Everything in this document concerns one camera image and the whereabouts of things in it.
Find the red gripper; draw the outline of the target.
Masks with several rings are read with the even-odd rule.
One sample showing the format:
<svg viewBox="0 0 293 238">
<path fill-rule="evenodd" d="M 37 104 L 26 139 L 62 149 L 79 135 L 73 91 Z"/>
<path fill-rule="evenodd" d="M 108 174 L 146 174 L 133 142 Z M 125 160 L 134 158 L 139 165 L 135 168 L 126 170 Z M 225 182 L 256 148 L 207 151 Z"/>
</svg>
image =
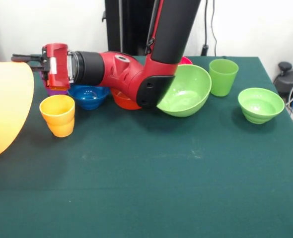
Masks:
<svg viewBox="0 0 293 238">
<path fill-rule="evenodd" d="M 12 62 L 42 62 L 42 66 L 32 66 L 32 71 L 42 72 L 45 86 L 48 89 L 70 89 L 68 74 L 68 46 L 63 43 L 46 44 L 42 48 L 42 57 L 33 55 L 13 54 Z"/>
</svg>

